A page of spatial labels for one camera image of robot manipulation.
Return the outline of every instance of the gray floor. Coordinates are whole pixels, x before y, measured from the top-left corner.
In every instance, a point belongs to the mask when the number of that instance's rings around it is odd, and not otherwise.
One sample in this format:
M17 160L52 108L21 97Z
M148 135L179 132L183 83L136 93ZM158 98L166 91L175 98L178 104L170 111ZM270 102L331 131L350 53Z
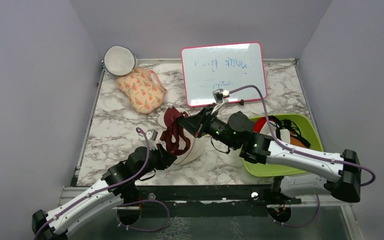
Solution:
M303 223L311 219L316 209L293 208L289 223ZM97 216L70 240L348 240L350 236L340 207L323 207L313 224L302 228L281 227L268 217L202 217L180 218L170 221L167 229L159 232L126 231L118 228L115 210ZM135 226L155 228L164 219L140 219Z

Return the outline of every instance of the marble table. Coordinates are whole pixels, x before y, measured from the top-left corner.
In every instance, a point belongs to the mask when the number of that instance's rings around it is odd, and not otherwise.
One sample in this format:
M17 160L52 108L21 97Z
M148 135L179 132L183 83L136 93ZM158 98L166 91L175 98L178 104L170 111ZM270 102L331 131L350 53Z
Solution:
M78 176L77 186L91 186L102 174L119 161L127 159L136 147L142 146L143 137L135 128L144 131L155 129L162 131L157 118L167 108L175 106L186 109L191 114L201 108L190 108L186 104L182 65L178 63L141 64L154 70L168 92L163 104L154 112L143 115L136 112L127 96L116 84L116 77L105 72L96 109ZM267 110L269 114L299 113L310 119L303 90L292 62L264 62L267 84ZM242 111L248 117L263 114L261 102L248 102L244 106L228 104L219 111L218 117L226 122L229 116ZM157 171L156 176L147 181L137 181L136 185L240 185L271 183L271 178L255 177L247 172L238 152L229 155L218 152L210 144L210 138L204 137L204 154L185 165L172 165L164 171ZM214 141L218 149L226 146Z

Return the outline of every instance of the orange patterned bag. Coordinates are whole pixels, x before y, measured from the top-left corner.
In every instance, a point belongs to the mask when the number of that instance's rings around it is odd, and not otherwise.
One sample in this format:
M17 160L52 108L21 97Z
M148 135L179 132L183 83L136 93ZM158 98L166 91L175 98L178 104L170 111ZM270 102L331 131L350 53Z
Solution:
M125 93L133 108L141 114L149 114L163 103L164 88L156 72L135 67L127 75L117 78L118 88Z

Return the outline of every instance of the silver bolt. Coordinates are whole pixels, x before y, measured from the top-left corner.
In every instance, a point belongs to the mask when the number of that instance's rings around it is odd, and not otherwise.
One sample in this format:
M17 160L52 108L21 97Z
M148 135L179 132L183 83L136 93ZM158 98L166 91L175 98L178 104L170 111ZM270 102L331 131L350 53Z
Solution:
M254 199L254 200L257 200L259 197L258 193L256 191L252 192L251 193L251 198Z
M155 200L155 198L156 198L156 196L152 192L148 195L148 199Z

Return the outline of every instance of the whiteboard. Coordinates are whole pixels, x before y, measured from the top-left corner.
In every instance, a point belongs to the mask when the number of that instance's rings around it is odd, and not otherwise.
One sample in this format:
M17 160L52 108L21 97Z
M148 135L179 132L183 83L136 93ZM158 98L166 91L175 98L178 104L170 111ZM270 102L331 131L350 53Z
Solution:
M259 42L186 47L181 50L184 90L190 107L215 103L213 91L255 85L267 95L263 50ZM229 103L255 101L260 96L246 88L229 97Z

